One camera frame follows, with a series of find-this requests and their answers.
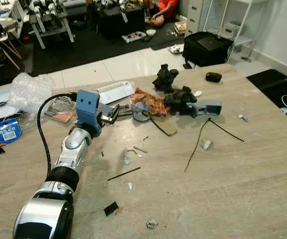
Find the white bowl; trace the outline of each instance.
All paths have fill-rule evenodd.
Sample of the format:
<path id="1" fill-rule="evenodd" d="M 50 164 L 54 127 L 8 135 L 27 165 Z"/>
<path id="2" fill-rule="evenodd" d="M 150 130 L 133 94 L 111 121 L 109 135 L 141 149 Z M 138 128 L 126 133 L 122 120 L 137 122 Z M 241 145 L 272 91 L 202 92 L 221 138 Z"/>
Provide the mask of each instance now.
<path id="1" fill-rule="evenodd" d="M 147 30 L 147 35 L 148 36 L 153 36 L 157 31 L 155 29 L 150 29 L 150 30 Z"/>

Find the wooden table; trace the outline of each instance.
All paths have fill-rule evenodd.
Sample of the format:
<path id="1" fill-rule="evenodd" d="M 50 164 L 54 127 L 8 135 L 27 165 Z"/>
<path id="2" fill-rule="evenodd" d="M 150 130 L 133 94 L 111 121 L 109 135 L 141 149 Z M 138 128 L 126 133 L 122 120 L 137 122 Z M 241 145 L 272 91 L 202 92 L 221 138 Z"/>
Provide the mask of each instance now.
<path id="1" fill-rule="evenodd" d="M 209 71 L 221 73 L 221 83 L 205 81 Z M 131 81 L 155 94 L 154 79 Z M 105 84 L 82 88 L 93 90 Z M 212 119 L 245 143 L 208 123 L 201 139 L 214 141 L 213 148 L 198 148 L 184 173 L 207 117 L 169 117 L 178 128 L 171 137 L 151 122 L 120 118 L 103 128 L 86 157 L 75 196 L 72 239 L 287 239 L 287 117 L 230 65 L 180 72 L 174 86 L 183 85 L 202 90 L 202 100 L 222 100 L 221 115 Z M 249 122 L 239 119 L 239 114 L 249 117 Z M 43 124 L 53 162 L 69 128 L 52 120 Z M 130 152 L 131 164 L 124 166 L 124 151 L 134 145 L 148 154 L 139 158 Z M 47 167 L 36 126 L 4 148 L 0 239 L 9 239 L 18 212 L 43 182 Z M 140 170 L 107 181 L 138 166 Z M 132 191 L 129 182 L 134 184 Z M 106 217 L 103 209 L 114 201 L 120 209 Z M 159 223 L 155 230 L 146 228 L 148 218 Z"/>

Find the black cable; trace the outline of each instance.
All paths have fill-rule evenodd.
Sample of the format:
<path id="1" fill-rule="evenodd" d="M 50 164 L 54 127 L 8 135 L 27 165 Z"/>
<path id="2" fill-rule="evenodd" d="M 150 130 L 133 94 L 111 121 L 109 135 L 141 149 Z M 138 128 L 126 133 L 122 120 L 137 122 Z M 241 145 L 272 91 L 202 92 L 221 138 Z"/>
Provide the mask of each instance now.
<path id="1" fill-rule="evenodd" d="M 227 130 L 223 129 L 221 126 L 219 126 L 217 123 L 215 123 L 214 121 L 211 120 L 211 118 L 208 119 L 208 121 L 210 121 L 211 123 L 213 123 L 214 125 L 216 125 L 217 127 L 219 127 L 221 130 L 225 131 L 226 133 L 228 133 L 230 136 L 233 136 L 234 138 L 242 141 L 242 142 L 245 142 L 244 140 L 242 140 L 241 138 L 239 137 L 236 137 L 235 135 L 233 135 L 232 133 L 228 132 Z"/>
<path id="2" fill-rule="evenodd" d="M 42 138 L 42 141 L 43 141 L 43 144 L 44 144 L 44 147 L 45 147 L 45 151 L 46 151 L 46 157 L 47 157 L 47 176 L 49 176 L 49 174 L 50 174 L 51 158 L 50 158 L 48 145 L 47 145 L 47 142 L 46 142 L 46 139 L 45 139 L 45 136 L 44 136 L 41 124 L 40 124 L 40 115 L 42 113 L 42 110 L 43 110 L 44 106 L 49 101 L 51 101 L 54 98 L 61 97 L 61 96 L 74 97 L 76 95 L 74 93 L 64 93 L 64 94 L 57 94 L 57 95 L 51 96 L 47 100 L 45 100 L 44 103 L 42 103 L 42 105 L 39 107 L 39 110 L 38 110 L 38 113 L 37 113 L 37 127 L 38 127 L 38 131 L 39 131 L 40 137 Z"/>
<path id="3" fill-rule="evenodd" d="M 195 151 L 196 151 L 196 149 L 197 149 L 198 142 L 199 142 L 199 139 L 200 139 L 200 137 L 201 137 L 202 129 L 203 129 L 204 126 L 207 124 L 207 122 L 209 122 L 210 120 L 211 120 L 211 118 L 208 118 L 207 121 L 205 121 L 205 123 L 202 125 L 202 127 L 201 127 L 201 129 L 200 129 L 200 131 L 199 131 L 199 134 L 198 134 L 198 138 L 197 138 L 197 142 L 196 142 L 195 148 L 194 148 L 194 150 L 193 150 L 193 152 L 192 152 L 192 154 L 191 154 L 191 156 L 190 156 L 190 158 L 189 158 L 189 161 L 188 161 L 188 163 L 187 163 L 187 165 L 186 165 L 186 167 L 185 167 L 185 169 L 184 169 L 184 172 L 186 172 L 186 170 L 188 169 L 188 166 L 189 166 L 189 164 L 190 164 L 190 161 L 191 161 L 191 159 L 192 159 L 192 157 L 193 157 L 193 155 L 194 155 L 194 153 L 195 153 Z"/>

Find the blue package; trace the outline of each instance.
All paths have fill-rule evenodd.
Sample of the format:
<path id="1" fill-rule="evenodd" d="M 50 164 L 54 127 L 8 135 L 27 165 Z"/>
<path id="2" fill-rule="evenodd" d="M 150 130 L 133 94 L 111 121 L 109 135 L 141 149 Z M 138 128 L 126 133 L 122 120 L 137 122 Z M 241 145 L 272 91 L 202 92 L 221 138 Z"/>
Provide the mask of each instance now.
<path id="1" fill-rule="evenodd" d="M 11 143 L 22 135 L 16 118 L 11 118 L 0 122 L 0 142 Z"/>

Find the bubble wrap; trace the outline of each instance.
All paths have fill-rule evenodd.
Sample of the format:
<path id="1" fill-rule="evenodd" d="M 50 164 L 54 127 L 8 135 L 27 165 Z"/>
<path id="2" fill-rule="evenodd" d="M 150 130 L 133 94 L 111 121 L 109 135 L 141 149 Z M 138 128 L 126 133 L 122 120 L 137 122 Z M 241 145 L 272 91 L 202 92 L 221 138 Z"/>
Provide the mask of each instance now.
<path id="1" fill-rule="evenodd" d="M 30 119 L 37 115 L 41 104 L 52 95 L 53 80 L 49 75 L 31 77 L 26 73 L 18 74 L 11 85 L 7 103 L 30 113 Z"/>

